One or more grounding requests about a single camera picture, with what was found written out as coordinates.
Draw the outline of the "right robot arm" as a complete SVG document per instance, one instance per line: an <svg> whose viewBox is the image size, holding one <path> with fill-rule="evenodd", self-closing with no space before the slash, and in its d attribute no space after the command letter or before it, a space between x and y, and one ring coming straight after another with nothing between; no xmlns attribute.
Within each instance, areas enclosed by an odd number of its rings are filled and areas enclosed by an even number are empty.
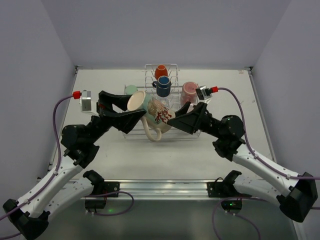
<svg viewBox="0 0 320 240"><path fill-rule="evenodd" d="M316 177L308 172L299 174L255 151L245 135L244 123L237 115L226 115L218 120L207 110L207 104L198 103L192 111L186 103L168 125L188 134L201 131L215 137L212 143L216 153L241 165L275 190L275 202L287 217L302 223L318 199Z"/></svg>

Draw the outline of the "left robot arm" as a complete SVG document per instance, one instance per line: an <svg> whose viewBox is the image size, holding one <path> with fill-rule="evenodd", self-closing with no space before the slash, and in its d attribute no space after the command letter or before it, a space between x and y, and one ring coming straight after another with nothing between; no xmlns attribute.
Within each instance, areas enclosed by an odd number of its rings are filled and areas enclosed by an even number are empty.
<svg viewBox="0 0 320 240"><path fill-rule="evenodd" d="M84 170L96 157L99 147L95 142L110 128L127 134L146 113L144 109L129 111L130 95L115 95L101 91L96 103L96 114L86 125L66 125L57 137L57 146L65 147L58 153L56 165L31 190L19 199L8 199L3 204L5 217L27 240L35 240L48 227L49 221L75 201L87 197L102 197L104 178L94 170L86 171L73 185L65 185Z"/></svg>

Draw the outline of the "green plastic cup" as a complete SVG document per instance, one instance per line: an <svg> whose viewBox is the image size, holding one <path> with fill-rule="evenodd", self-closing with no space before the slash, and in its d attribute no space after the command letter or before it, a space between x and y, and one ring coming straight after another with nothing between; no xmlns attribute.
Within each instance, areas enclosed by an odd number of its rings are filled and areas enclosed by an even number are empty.
<svg viewBox="0 0 320 240"><path fill-rule="evenodd" d="M135 85L128 85L125 87L124 89L124 93L125 95L133 95L134 93L136 93L138 91L137 86Z"/></svg>

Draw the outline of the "cream coral pattern mug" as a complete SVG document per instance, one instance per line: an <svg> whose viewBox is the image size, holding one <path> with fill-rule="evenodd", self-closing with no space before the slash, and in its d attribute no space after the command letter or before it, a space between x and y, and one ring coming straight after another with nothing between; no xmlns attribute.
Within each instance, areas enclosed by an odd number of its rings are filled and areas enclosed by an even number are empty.
<svg viewBox="0 0 320 240"><path fill-rule="evenodd" d="M145 114L140 120L145 135L152 142L158 142L162 139L162 134L172 128L168 125L168 121L176 117L172 109L145 91L136 91L131 95L127 103L127 110L145 110Z"/></svg>

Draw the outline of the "clear glass tumbler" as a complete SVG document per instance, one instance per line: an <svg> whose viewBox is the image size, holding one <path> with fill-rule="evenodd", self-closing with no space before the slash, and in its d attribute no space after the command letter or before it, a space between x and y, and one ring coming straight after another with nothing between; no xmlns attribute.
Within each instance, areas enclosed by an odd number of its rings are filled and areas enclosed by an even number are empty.
<svg viewBox="0 0 320 240"><path fill-rule="evenodd" d="M170 100L168 97L158 96L157 99L166 107L170 108Z"/></svg>

